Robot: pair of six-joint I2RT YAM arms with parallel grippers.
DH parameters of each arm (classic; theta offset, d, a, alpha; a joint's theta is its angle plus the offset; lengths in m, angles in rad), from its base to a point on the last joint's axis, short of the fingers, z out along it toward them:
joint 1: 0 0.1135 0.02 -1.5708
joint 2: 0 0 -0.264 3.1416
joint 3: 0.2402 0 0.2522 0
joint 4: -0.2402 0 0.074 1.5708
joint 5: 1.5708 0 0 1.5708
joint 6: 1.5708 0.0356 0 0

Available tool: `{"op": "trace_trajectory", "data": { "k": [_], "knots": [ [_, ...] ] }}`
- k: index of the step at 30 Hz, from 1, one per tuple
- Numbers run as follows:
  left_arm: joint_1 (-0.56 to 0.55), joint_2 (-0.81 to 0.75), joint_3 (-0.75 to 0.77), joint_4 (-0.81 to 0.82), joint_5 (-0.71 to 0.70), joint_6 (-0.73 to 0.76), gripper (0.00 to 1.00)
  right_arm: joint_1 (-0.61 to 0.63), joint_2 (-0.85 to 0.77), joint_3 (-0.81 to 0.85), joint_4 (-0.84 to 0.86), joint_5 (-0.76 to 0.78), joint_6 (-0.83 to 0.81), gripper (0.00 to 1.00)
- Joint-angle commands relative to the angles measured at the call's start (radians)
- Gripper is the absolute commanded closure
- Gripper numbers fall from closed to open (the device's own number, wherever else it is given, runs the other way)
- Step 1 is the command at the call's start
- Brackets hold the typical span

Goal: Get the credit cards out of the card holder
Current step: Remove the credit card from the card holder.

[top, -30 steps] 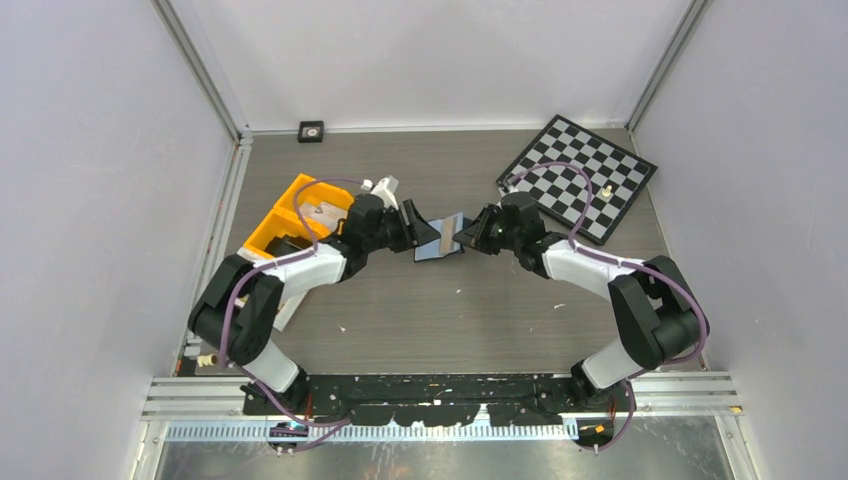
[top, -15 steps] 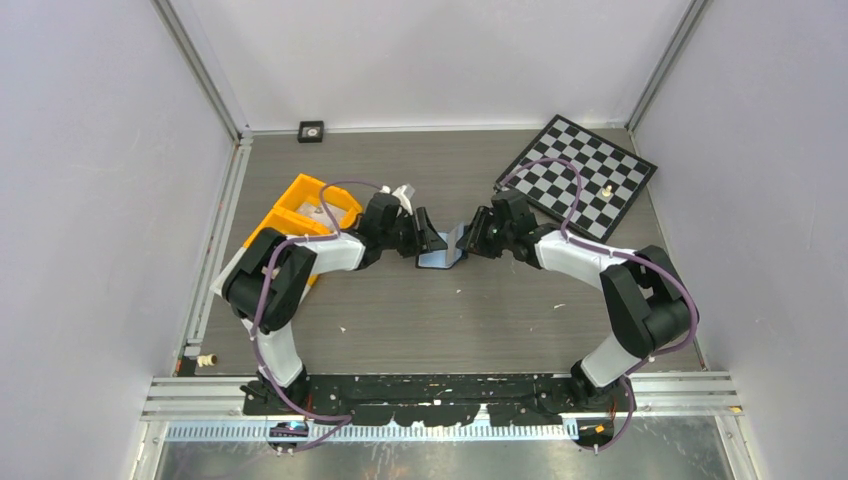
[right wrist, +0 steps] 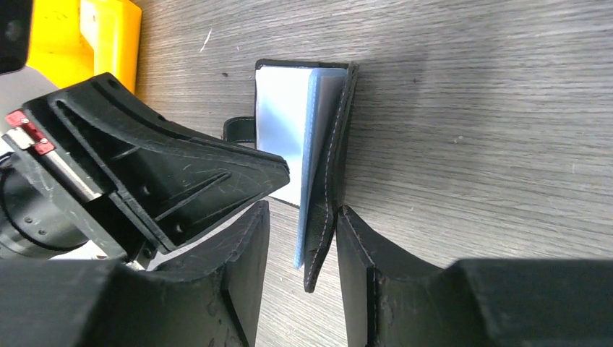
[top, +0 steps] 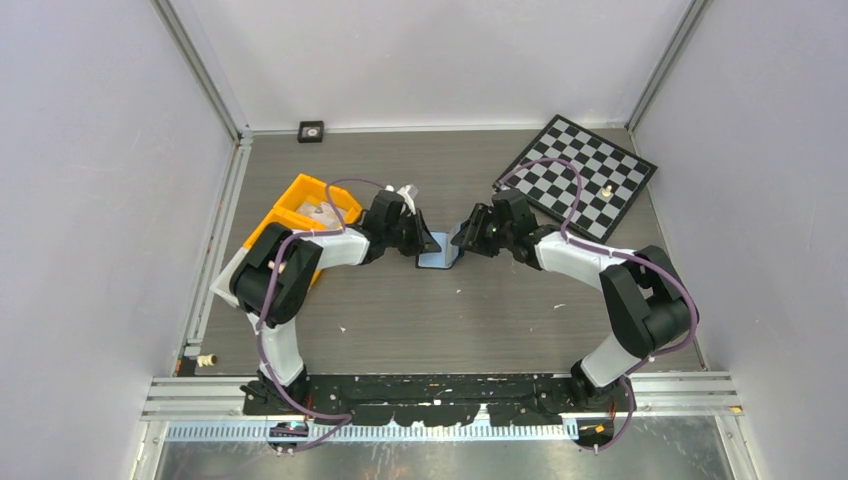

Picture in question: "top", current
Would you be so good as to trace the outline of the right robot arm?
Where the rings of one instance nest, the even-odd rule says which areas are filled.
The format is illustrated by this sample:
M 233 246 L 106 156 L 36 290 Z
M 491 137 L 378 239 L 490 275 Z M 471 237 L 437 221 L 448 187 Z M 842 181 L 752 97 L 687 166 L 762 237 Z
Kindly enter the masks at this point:
M 487 257 L 507 250 L 518 263 L 601 292 L 611 332 L 565 381 L 570 402 L 584 410 L 598 409 L 610 398 L 611 385 L 651 356 L 691 341 L 698 324 L 694 301 L 664 250 L 612 248 L 541 225 L 515 189 L 495 194 L 489 205 L 476 204 L 451 243 Z

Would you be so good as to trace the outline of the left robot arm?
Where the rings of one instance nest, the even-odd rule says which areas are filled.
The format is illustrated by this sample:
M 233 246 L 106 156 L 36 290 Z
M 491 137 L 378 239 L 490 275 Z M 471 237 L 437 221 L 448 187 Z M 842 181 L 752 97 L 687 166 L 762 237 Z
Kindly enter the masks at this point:
M 308 393 L 307 369 L 297 344 L 296 316 L 314 274 L 338 266 L 367 265 L 388 249 L 406 257 L 441 247 L 407 195 L 383 189 L 354 223 L 336 230 L 264 227 L 228 280 L 228 291 L 251 322 L 259 354 L 259 380 L 280 412 L 293 414 Z

